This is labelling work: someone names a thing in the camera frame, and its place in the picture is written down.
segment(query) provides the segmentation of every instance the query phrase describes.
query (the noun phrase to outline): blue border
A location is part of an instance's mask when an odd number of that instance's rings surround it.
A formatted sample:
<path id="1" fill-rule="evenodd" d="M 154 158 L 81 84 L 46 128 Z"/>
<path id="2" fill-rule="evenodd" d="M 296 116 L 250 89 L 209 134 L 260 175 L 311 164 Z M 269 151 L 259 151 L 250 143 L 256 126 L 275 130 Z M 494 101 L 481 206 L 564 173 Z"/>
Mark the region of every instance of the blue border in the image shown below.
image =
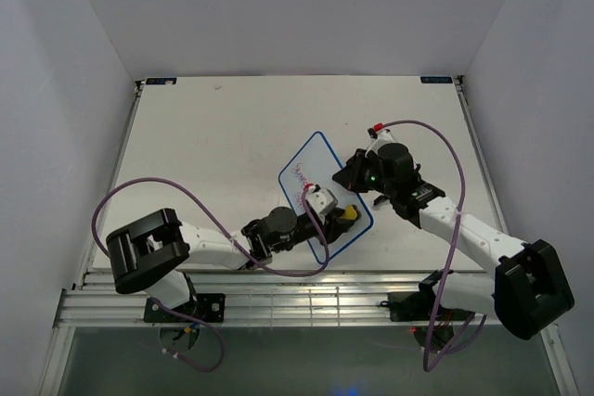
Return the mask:
<path id="1" fill-rule="evenodd" d="M 291 163 L 293 162 L 293 160 L 295 160 L 295 158 L 297 158 L 297 156 L 301 153 L 301 151 L 305 148 L 305 146 L 307 146 L 307 144 L 314 138 L 314 136 L 316 136 L 317 134 L 319 134 L 322 139 L 324 140 L 324 142 L 326 143 L 326 146 L 328 146 L 330 153 L 332 154 L 332 156 L 334 157 L 334 159 L 336 160 L 336 163 L 338 164 L 338 166 L 342 169 L 342 163 L 341 161 L 338 159 L 338 157 L 336 156 L 336 152 L 334 152 L 334 149 L 332 148 L 332 146 L 330 145 L 330 143 L 328 142 L 328 139 L 326 139 L 326 136 L 321 133 L 319 130 L 317 132 L 313 132 L 312 135 L 309 137 L 309 139 L 307 139 L 307 141 L 305 141 L 305 144 L 303 144 L 301 146 L 301 148 L 299 150 L 297 150 L 297 153 L 295 154 L 295 156 L 293 158 L 291 158 L 291 160 L 287 163 L 287 165 L 285 167 L 283 167 L 280 170 L 280 173 L 278 174 L 278 184 L 280 185 L 280 188 L 282 189 L 282 192 L 285 194 L 285 197 L 287 198 L 287 201 L 289 202 L 289 205 L 291 206 L 291 208 L 295 211 L 295 209 L 293 208 L 292 204 L 291 204 L 291 199 L 289 198 L 289 195 L 287 194 L 287 191 L 285 190 L 285 188 L 283 187 L 282 183 L 280 182 L 280 175 L 283 174 L 283 172 L 285 172 L 287 170 L 287 168 L 291 165 Z M 361 196 L 359 194 L 355 194 L 356 197 L 359 199 L 359 202 L 361 203 L 361 207 L 363 209 L 365 209 L 365 212 L 367 213 L 367 215 L 369 216 L 369 226 L 363 231 L 361 232 L 358 236 L 356 236 L 355 238 L 353 238 L 351 241 L 349 241 L 346 245 L 344 245 L 342 248 L 340 248 L 339 250 L 337 250 L 336 252 L 334 252 L 332 255 L 330 255 L 329 260 L 332 260 L 334 257 L 336 257 L 338 254 L 340 254 L 341 252 L 343 252 L 345 249 L 347 249 L 349 246 L 351 246 L 354 242 L 356 242 L 363 234 L 365 234 L 369 229 L 371 229 L 371 227 L 373 227 L 374 224 L 374 220 L 373 220 L 373 215 L 371 215 L 371 212 L 369 211 L 369 208 L 367 207 L 367 205 L 365 204 L 365 202 L 363 201 L 363 199 L 361 198 Z M 318 262 L 318 264 L 322 264 L 323 262 L 321 262 L 319 260 L 319 258 L 317 257 L 316 252 L 314 251 L 314 247 L 312 246 L 311 242 L 309 240 L 307 240 L 307 244 L 309 245 L 309 249 L 312 250 L 312 253 L 314 254 L 314 258 L 316 258 L 316 262 Z"/>

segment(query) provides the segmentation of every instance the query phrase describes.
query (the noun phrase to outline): white table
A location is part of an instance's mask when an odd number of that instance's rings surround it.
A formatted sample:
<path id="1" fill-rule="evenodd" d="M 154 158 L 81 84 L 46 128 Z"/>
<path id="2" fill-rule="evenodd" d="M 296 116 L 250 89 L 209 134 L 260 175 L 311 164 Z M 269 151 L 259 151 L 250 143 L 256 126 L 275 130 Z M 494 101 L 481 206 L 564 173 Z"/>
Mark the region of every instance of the white table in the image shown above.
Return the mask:
<path id="1" fill-rule="evenodd" d="M 192 190 L 229 230 L 286 205 L 278 173 L 316 130 L 342 161 L 368 143 L 376 122 L 415 119 L 440 129 L 454 145 L 466 174 L 465 210 L 495 225 L 491 202 L 454 84 L 376 76 L 188 77 L 175 85 L 145 85 L 116 184 L 160 176 Z M 451 156 L 434 134 L 402 125 L 394 135 L 422 166 L 426 181 L 458 200 Z M 366 194 L 370 205 L 377 194 Z M 159 208 L 171 207 L 189 223 L 213 227 L 188 198 L 156 184 L 135 185 L 110 203 L 101 232 Z M 433 271 L 443 267 L 447 244 L 400 220 L 390 208 L 374 211 L 374 227 L 330 263 L 334 271 Z M 98 252 L 93 269 L 109 270 Z M 275 256 L 272 267 L 317 268 L 306 244 Z M 457 253 L 454 268 L 480 270 Z M 185 265 L 186 270 L 211 269 Z"/>

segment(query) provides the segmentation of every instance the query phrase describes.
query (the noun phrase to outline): yellow object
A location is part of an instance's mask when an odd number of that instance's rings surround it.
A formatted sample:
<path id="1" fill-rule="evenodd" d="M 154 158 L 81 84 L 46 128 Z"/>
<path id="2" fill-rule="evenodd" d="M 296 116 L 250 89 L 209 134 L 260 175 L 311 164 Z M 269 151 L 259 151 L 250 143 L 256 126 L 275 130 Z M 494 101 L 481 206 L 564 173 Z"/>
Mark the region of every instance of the yellow object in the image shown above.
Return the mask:
<path id="1" fill-rule="evenodd" d="M 359 218 L 359 211 L 354 205 L 349 204 L 346 208 L 344 208 L 344 214 L 341 216 L 341 218 L 344 220 L 354 221 Z"/>

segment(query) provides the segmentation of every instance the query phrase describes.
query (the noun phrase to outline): gray floor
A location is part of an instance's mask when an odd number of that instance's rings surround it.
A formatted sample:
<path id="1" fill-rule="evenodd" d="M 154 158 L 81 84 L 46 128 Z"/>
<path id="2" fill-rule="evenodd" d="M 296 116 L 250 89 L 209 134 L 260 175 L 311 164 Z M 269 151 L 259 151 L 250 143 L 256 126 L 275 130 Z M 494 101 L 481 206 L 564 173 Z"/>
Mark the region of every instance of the gray floor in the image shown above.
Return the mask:
<path id="1" fill-rule="evenodd" d="M 93 395 L 553 395 L 557 387 L 540 338 L 525 342 L 487 326 L 467 350 L 426 374 L 408 328 L 224 330 L 227 356 L 198 373 L 161 354 L 153 328 L 77 329 L 60 396 Z M 217 354 L 204 332 L 190 356 Z"/>

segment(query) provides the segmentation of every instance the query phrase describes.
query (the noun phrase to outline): black sticker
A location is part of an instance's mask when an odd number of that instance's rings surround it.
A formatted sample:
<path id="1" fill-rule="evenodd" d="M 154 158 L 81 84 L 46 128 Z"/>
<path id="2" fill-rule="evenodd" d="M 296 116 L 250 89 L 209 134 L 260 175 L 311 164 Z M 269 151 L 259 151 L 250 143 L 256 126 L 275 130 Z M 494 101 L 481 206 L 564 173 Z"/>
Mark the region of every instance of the black sticker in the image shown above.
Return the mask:
<path id="1" fill-rule="evenodd" d="M 177 78 L 147 78 L 147 85 L 175 85 Z"/>
<path id="2" fill-rule="evenodd" d="M 449 76 L 421 76 L 420 83 L 452 83 Z"/>

